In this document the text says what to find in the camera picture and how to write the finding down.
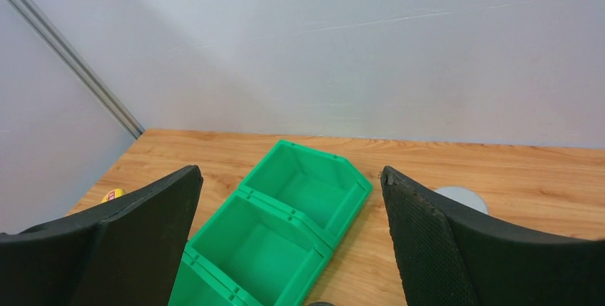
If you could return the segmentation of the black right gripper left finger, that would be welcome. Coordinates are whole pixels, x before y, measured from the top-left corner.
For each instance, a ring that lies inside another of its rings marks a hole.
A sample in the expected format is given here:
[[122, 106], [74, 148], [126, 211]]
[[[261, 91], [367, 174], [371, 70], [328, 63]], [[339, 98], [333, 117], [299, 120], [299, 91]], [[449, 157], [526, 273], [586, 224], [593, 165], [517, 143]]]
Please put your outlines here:
[[196, 165], [89, 209], [1, 234], [3, 305], [167, 305], [198, 206]]

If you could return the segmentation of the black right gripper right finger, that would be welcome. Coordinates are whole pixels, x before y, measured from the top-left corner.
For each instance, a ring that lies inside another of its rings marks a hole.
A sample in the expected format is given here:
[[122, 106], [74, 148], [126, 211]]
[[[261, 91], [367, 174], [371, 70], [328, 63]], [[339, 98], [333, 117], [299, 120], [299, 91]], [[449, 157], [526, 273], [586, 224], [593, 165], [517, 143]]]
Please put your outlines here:
[[500, 220], [392, 166], [380, 176], [408, 305], [602, 305], [604, 241]]

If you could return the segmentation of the yellow cap sauce bottle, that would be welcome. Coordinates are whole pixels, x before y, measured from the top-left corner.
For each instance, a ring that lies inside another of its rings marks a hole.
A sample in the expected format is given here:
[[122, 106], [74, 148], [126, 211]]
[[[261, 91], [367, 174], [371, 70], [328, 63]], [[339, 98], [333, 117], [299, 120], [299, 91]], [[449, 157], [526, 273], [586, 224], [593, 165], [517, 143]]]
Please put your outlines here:
[[126, 194], [127, 194], [127, 192], [124, 189], [122, 189], [122, 188], [116, 188], [116, 189], [113, 189], [113, 190], [109, 191], [107, 194], [105, 194], [103, 196], [101, 202], [102, 203], [106, 203], [108, 201], [115, 200], [116, 198], [119, 198], [119, 197], [124, 196]]

